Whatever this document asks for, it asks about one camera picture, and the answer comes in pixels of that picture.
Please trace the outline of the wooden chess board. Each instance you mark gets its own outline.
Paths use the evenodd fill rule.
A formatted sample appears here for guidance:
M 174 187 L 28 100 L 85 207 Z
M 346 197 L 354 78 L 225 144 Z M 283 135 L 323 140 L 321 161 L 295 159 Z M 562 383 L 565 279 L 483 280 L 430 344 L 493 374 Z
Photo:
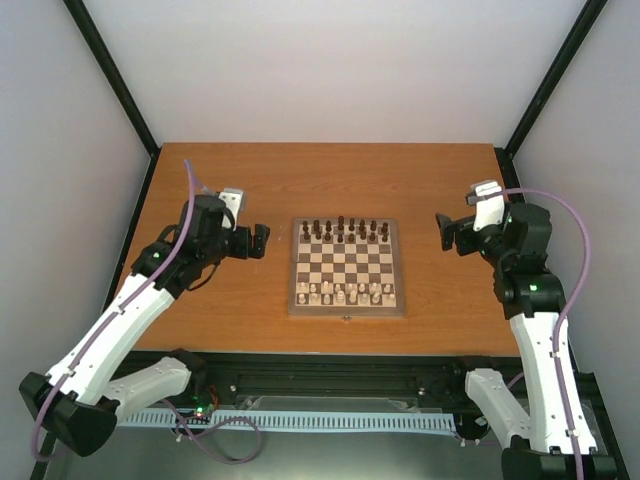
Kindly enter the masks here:
M 399 230 L 395 242 L 389 244 L 299 244 L 292 233 L 291 275 L 288 312 L 297 316 L 327 316 L 342 319 L 354 317 L 402 317 L 405 314 L 405 289 Z M 347 304 L 346 285 L 357 285 L 356 305 Z M 396 307 L 370 302 L 371 283 L 392 284 Z M 345 293 L 345 304 L 335 303 L 335 294 Z M 323 304 L 330 294 L 332 303 Z

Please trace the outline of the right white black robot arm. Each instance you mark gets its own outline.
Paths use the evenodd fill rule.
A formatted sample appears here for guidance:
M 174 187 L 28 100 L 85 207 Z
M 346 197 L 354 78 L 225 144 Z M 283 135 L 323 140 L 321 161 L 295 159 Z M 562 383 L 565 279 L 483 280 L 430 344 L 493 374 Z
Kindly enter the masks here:
M 443 250 L 479 253 L 493 269 L 494 293 L 518 345 L 528 404 L 490 368 L 467 372 L 465 392 L 496 435 L 506 479 L 615 479 L 585 419 L 568 347 L 561 281 L 546 266 L 549 212 L 500 198 L 471 217 L 435 216 Z

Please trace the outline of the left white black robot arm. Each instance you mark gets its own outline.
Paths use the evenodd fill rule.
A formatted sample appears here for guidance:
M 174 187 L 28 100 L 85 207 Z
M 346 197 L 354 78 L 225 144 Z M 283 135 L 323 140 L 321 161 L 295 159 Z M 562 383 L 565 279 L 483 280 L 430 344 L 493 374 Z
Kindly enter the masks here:
M 46 374 L 31 372 L 19 392 L 36 422 L 81 457 L 101 448 L 116 426 L 165 399 L 201 400 L 205 363 L 176 349 L 122 378 L 114 373 L 142 334 L 184 292 L 204 286 L 205 270 L 225 258 L 261 259 L 270 230 L 238 225 L 241 190 L 226 188 L 188 200 L 178 224 L 145 247 L 121 290 L 79 343 Z

